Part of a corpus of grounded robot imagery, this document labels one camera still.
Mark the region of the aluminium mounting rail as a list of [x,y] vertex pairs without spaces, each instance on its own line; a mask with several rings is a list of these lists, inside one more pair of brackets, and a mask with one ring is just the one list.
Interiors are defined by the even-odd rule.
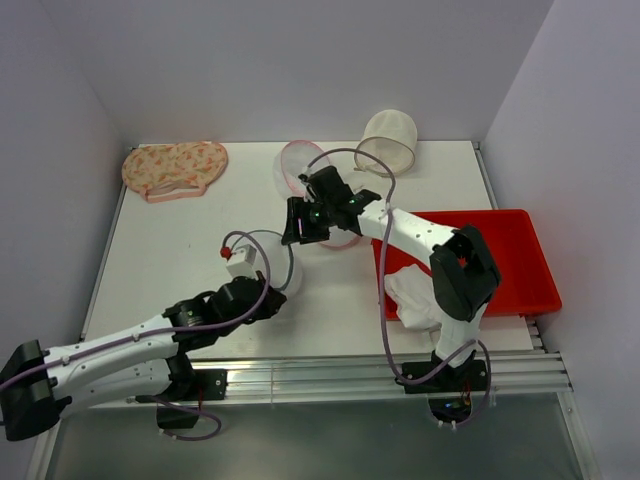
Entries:
[[[189,355],[193,370],[226,369],[227,404],[333,402],[399,399],[384,355],[272,356],[251,358],[225,340]],[[497,352],[488,359],[491,395],[566,393],[571,384],[559,354],[536,348],[530,352]],[[168,381],[167,364],[148,361],[79,388],[66,414],[98,405],[136,403]]]

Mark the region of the red plastic tray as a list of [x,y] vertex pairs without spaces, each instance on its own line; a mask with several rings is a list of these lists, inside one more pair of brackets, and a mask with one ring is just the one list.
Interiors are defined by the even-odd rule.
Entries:
[[[471,225],[482,234],[501,274],[501,283],[484,314],[535,316],[561,309],[562,302],[539,245],[528,213],[524,210],[468,210],[409,212],[440,225],[462,228]],[[372,240],[378,277],[380,314],[398,319],[396,304],[387,296],[384,276],[417,265],[431,277],[429,267],[390,246],[386,262],[380,262],[383,242]]]

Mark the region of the beige mesh laundry bag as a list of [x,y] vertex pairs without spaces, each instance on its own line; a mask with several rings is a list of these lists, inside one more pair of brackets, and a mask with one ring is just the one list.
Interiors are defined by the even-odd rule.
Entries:
[[370,155],[379,159],[398,177],[415,163],[418,131],[414,120],[400,110],[386,109],[368,121],[354,153],[355,170],[388,177],[387,170]]

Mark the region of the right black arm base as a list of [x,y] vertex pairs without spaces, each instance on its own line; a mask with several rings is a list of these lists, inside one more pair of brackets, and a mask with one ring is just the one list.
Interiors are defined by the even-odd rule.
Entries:
[[406,394],[427,394],[431,415],[438,424],[458,427],[487,408],[491,399],[491,370],[472,354],[460,367],[445,366],[435,356],[429,361],[405,362],[401,365],[406,381],[396,379]]

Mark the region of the orange floral laundry bag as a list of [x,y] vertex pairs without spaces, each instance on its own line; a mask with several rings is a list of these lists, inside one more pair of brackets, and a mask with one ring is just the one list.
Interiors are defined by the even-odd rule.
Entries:
[[203,196],[228,163],[227,150],[217,142],[146,145],[129,153],[121,176],[128,189],[156,204]]

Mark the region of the pink-trimmed white mesh laundry bag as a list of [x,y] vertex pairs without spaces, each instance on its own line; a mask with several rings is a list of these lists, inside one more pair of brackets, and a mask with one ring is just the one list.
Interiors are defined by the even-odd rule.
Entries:
[[[294,140],[286,144],[275,156],[273,162],[273,180],[279,195],[287,200],[289,197],[304,197],[306,189],[298,178],[307,165],[315,157],[323,153],[317,144],[308,140]],[[359,242],[354,233],[344,231],[338,227],[330,228],[328,240],[320,242],[327,249],[343,250]]]

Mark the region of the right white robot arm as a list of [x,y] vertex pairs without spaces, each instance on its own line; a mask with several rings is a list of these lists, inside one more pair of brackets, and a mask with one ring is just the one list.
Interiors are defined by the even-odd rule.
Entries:
[[281,243],[319,243],[337,227],[383,242],[380,262],[392,246],[429,267],[436,310],[444,314],[432,354],[433,378],[452,390],[468,374],[480,330],[480,320],[501,283],[501,274],[480,231],[427,221],[397,208],[391,196],[367,189],[354,192],[334,166],[299,176],[303,197],[287,199]]

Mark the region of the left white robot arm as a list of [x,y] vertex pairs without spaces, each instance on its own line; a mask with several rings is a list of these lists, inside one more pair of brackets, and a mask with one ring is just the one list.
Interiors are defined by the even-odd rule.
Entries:
[[236,277],[96,340],[48,349],[37,340],[25,342],[1,370],[5,437],[30,439],[78,411],[127,397],[188,399],[197,381],[189,352],[214,345],[241,325],[274,317],[286,301],[262,276]]

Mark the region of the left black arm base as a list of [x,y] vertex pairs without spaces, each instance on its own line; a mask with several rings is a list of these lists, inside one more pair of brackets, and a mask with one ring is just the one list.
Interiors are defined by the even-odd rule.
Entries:
[[[216,436],[222,431],[222,422],[212,413],[204,410],[206,401],[225,399],[228,371],[226,369],[199,369],[194,371],[191,380],[187,380],[176,389],[156,395],[161,401],[155,401],[152,395],[135,396],[138,404],[156,405],[156,424],[162,434],[175,436],[183,441],[196,441]],[[187,430],[193,429],[199,419],[211,420],[215,424],[210,434],[201,437],[186,436]]]

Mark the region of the white bra in tray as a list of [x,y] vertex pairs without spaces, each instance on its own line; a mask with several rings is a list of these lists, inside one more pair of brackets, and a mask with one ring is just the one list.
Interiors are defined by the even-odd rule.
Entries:
[[417,265],[385,275],[384,287],[406,329],[429,331],[442,325],[444,313],[436,302],[432,279]]

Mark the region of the grey-trimmed white mesh laundry bag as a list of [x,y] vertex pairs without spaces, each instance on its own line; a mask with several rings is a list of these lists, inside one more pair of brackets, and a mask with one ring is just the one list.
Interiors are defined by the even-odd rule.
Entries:
[[248,234],[264,250],[271,270],[270,285],[288,298],[293,298],[301,288],[302,263],[291,245],[282,244],[282,234],[269,229],[251,230]]

